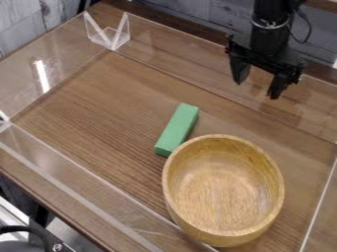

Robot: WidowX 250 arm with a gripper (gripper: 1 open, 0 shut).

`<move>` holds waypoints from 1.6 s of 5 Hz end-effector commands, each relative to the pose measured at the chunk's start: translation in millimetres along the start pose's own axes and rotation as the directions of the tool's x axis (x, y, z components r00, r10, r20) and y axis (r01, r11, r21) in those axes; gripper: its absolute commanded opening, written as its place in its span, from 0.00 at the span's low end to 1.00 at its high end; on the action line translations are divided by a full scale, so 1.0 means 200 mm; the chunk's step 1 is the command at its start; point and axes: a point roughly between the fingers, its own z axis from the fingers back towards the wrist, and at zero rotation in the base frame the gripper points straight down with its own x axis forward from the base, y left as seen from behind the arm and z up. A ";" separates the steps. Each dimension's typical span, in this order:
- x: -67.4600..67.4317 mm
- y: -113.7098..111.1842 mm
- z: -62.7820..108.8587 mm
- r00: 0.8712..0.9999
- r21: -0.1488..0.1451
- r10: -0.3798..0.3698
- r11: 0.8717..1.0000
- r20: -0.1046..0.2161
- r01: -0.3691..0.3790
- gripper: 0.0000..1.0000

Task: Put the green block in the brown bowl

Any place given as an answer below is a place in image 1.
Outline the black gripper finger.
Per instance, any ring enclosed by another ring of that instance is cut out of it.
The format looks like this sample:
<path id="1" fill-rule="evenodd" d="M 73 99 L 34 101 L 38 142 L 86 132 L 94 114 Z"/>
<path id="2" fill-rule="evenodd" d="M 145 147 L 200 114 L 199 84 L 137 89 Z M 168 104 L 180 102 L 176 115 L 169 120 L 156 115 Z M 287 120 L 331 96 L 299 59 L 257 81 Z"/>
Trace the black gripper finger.
<path id="1" fill-rule="evenodd" d="M 288 76 L 284 73 L 278 73 L 274 76 L 271 85 L 267 90 L 267 96 L 270 99 L 278 99 L 283 90 L 286 89 L 290 83 Z"/>
<path id="2" fill-rule="evenodd" d="M 229 55 L 229 70 L 233 82 L 240 85 L 249 74 L 251 65 L 235 54 Z"/>

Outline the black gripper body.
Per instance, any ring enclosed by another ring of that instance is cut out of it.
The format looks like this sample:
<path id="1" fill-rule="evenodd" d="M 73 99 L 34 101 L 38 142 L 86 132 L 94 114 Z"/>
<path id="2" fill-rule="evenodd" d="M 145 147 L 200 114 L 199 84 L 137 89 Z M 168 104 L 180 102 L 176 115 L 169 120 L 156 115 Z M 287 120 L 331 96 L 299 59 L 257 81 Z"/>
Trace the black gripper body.
<path id="1" fill-rule="evenodd" d="M 276 75 L 284 73 L 290 83 L 296 83 L 304 63 L 288 46 L 292 20 L 280 23 L 251 20 L 249 33 L 232 33 L 227 37 L 224 52 L 237 55 L 251 66 Z"/>

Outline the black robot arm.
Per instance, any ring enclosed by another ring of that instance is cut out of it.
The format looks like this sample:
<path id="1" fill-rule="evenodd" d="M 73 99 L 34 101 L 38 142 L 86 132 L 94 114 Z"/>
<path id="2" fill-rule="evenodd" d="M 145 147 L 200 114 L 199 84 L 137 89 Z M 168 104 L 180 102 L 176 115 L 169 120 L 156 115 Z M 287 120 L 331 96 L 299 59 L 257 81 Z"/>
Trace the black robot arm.
<path id="1" fill-rule="evenodd" d="M 296 84 L 304 68 L 299 54 L 288 45 L 294 13 L 303 0 L 253 0 L 249 33 L 227 37 L 231 78 L 240 85 L 252 66 L 274 75 L 267 89 L 278 99 L 284 89 Z"/>

